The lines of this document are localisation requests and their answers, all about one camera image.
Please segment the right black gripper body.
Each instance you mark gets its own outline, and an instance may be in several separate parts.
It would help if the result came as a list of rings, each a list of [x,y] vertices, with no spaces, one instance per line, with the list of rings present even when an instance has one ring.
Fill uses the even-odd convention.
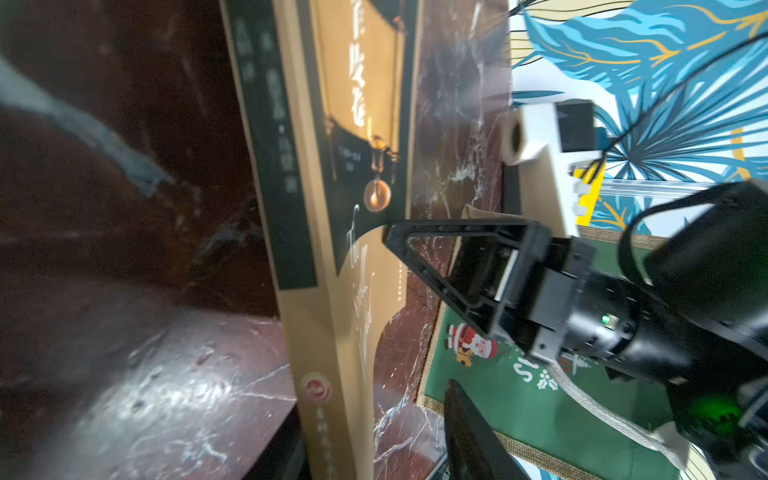
[[[659,384],[698,377],[701,333],[638,286],[595,268],[588,242],[554,238],[544,227],[495,233],[508,261],[492,297],[493,339],[539,363],[573,354]]]

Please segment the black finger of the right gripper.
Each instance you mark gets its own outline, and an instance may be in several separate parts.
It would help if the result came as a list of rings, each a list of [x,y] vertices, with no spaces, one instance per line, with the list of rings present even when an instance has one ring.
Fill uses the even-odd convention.
[[[416,239],[459,240],[443,276],[413,246]],[[511,339],[518,304],[547,254],[551,230],[537,221],[504,219],[408,220],[385,228],[384,244],[477,333]]]

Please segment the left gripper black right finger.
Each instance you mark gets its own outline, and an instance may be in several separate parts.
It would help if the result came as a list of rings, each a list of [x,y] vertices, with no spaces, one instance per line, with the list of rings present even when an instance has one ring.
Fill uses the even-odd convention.
[[[451,479],[528,479],[456,380],[447,384],[443,416]]]

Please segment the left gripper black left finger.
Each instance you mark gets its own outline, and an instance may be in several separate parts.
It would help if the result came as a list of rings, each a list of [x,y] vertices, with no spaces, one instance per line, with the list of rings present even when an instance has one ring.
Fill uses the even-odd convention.
[[[243,480],[309,480],[298,408],[293,407]]]

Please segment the green beige canvas bag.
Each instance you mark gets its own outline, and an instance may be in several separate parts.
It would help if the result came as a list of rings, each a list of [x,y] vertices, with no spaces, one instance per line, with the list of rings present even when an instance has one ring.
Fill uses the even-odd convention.
[[[691,447],[686,470],[601,423],[561,388],[550,372],[509,346],[453,350],[465,323],[441,302],[417,404],[443,414],[445,388],[457,380],[507,450],[532,479],[714,479],[703,455]],[[661,386],[645,381],[613,384],[592,360],[558,360],[575,384],[600,404],[653,431],[672,420]]]

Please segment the brown cover book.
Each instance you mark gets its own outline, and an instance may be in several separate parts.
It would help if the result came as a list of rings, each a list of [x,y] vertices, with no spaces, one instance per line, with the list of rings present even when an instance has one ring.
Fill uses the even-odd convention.
[[[406,303],[418,1],[220,5],[316,479],[374,475],[374,364]]]

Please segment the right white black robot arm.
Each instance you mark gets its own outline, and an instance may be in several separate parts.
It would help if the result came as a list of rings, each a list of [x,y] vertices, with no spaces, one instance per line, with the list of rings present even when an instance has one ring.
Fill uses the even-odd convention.
[[[767,184],[717,184],[672,201],[705,205],[619,276],[595,249],[524,218],[403,221],[385,246],[481,337],[516,346],[583,408],[662,454],[657,436],[574,387],[559,359],[583,356],[611,378],[662,385],[674,425],[718,479],[767,475]]]

